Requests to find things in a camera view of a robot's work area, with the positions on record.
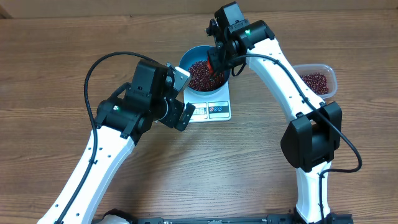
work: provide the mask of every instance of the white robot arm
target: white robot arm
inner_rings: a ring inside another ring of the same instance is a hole
[[[75,201],[63,218],[62,221],[65,224],[91,223],[114,174],[134,149],[134,142],[131,137],[127,139],[121,138],[120,131],[103,126],[97,130],[97,133],[98,152],[95,157],[96,162],[91,168]],[[39,220],[38,224],[53,224],[65,209],[91,159],[93,140],[93,131],[91,131],[90,139],[79,163],[59,197],[44,217]]]
[[[309,87],[295,72],[283,55],[276,39],[262,40],[254,44],[254,48],[248,50],[246,54],[270,55],[274,59],[279,60],[292,74],[299,87],[302,90],[305,90],[305,96],[308,97],[308,100],[316,106],[317,109],[319,109],[320,105],[324,103],[318,95],[309,89]],[[300,93],[294,87],[283,69],[274,62],[259,57],[247,57],[246,63],[249,68],[259,75],[262,81],[267,85],[268,89],[270,89],[271,93],[280,104],[288,123],[295,120],[297,118],[296,115],[299,113],[309,114],[312,112],[312,109],[307,104],[302,103]],[[310,172],[304,172],[301,168],[296,169],[298,188],[296,209],[305,223],[316,223],[321,220],[318,196],[318,174],[323,170],[329,169],[330,166],[331,162],[323,162],[313,167]],[[325,174],[325,178],[322,181],[323,213],[326,216],[330,213],[330,208],[327,203],[327,174]]]
[[[123,84],[101,102],[94,119],[86,98],[88,78],[97,64],[114,55],[134,55],[145,60],[138,63],[131,83]],[[115,52],[99,59],[89,70],[85,83],[86,105],[97,136],[91,132],[86,149],[67,184],[38,223],[91,223],[114,174],[141,135],[150,130],[153,121],[179,131],[185,130],[195,107],[190,103],[184,105],[175,98],[190,80],[190,74],[179,67],[164,66],[132,52]],[[118,98],[124,90],[124,98]],[[108,215],[101,223],[128,222],[116,215]]]
[[[356,172],[362,166],[358,151],[340,131],[341,108],[337,103],[326,105],[309,89],[284,57],[270,27],[264,21],[250,24],[236,2],[215,12],[215,20],[210,20],[206,33],[214,37],[216,44],[208,50],[210,71],[217,75],[232,69],[232,75],[236,76],[234,67],[243,65],[239,75],[247,64],[270,89],[285,114],[289,125],[280,145],[297,173],[295,222],[331,222],[333,214],[327,204],[327,173]],[[330,168],[340,138],[355,152],[357,168]]]

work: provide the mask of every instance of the black cable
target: black cable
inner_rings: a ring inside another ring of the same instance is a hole
[[[140,58],[143,58],[146,60],[150,60],[151,62],[156,62],[155,60],[153,60],[149,57],[146,57],[141,54],[134,53],[134,52],[113,52],[113,53],[107,54],[107,55],[101,57],[100,59],[98,59],[88,70],[85,84],[84,84],[84,96],[85,96],[85,103],[86,103],[86,107],[87,107],[88,117],[90,119],[91,127],[93,128],[93,137],[94,137],[93,153],[91,155],[91,159],[88,161],[88,166],[87,166],[86,172],[84,173],[83,177],[81,178],[79,185],[77,186],[77,188],[76,188],[75,192],[73,193],[72,197],[70,198],[69,202],[63,209],[58,220],[55,221],[55,224],[62,224],[63,218],[65,217],[65,215],[67,214],[73,201],[76,199],[77,195],[79,194],[79,191],[80,191],[81,187],[83,186],[83,184],[85,183],[85,180],[87,179],[88,174],[90,173],[91,167],[93,166],[93,164],[95,162],[95,155],[97,153],[97,145],[98,145],[98,135],[97,135],[97,129],[96,129],[95,121],[94,121],[93,112],[91,111],[90,102],[88,101],[88,80],[90,79],[91,73],[93,73],[94,68],[100,62],[102,62],[103,60],[105,60],[107,58],[115,56],[115,55],[132,55],[132,56],[140,57]]]
[[[295,86],[295,88],[297,89],[299,95],[303,98],[303,101],[329,126],[331,127],[334,131],[336,131],[340,137],[344,140],[345,143],[347,143],[347,145],[353,150],[353,152],[355,153],[355,156],[358,160],[358,166],[355,167],[354,169],[327,169],[322,171],[319,174],[319,206],[321,208],[321,218],[323,223],[326,224],[326,220],[325,217],[323,216],[323,204],[322,204],[322,178],[323,176],[327,173],[327,172],[342,172],[342,173],[353,173],[353,172],[357,172],[361,169],[362,167],[362,158],[361,155],[359,155],[358,150],[355,148],[354,144],[351,143],[351,141],[341,132],[339,131],[339,129],[337,129],[327,118],[324,117],[323,114],[321,114],[321,112],[319,112],[308,100],[308,98],[304,95],[303,91],[300,89],[299,84],[297,84],[297,82],[294,80],[292,74],[289,72],[289,70],[277,59],[274,59],[272,57],[266,56],[266,55],[260,55],[260,54],[250,54],[250,55],[242,55],[242,56],[238,56],[232,60],[230,60],[228,63],[231,63],[235,60],[240,60],[242,58],[247,58],[247,57],[259,57],[259,58],[264,58],[267,60],[270,60],[271,62],[273,62],[274,64],[278,65],[281,69],[283,69],[283,71],[287,74],[287,76],[290,78],[290,80],[292,81],[293,85]]]
[[[243,69],[245,68],[245,66],[246,66],[246,62],[243,62],[242,66],[241,66],[241,68],[239,69],[239,71],[237,72],[237,74],[235,74],[235,72],[234,72],[234,68],[235,68],[235,67],[233,67],[233,68],[232,68],[232,72],[231,72],[232,76],[233,76],[233,77],[236,77],[236,76],[240,75],[240,74],[242,73]]]
[[[227,35],[227,28],[228,28],[228,26],[226,26],[225,28],[224,28],[224,38],[225,38],[225,42],[227,43],[228,42],[228,35]]]
[[[225,63],[225,59],[226,59],[226,47],[224,47],[223,61],[221,64]]]
[[[126,90],[129,87],[130,87],[130,83],[129,82],[123,83],[121,86],[119,86],[119,88],[117,88],[115,91],[113,91],[113,93],[110,96],[110,98],[118,97],[124,90]]]

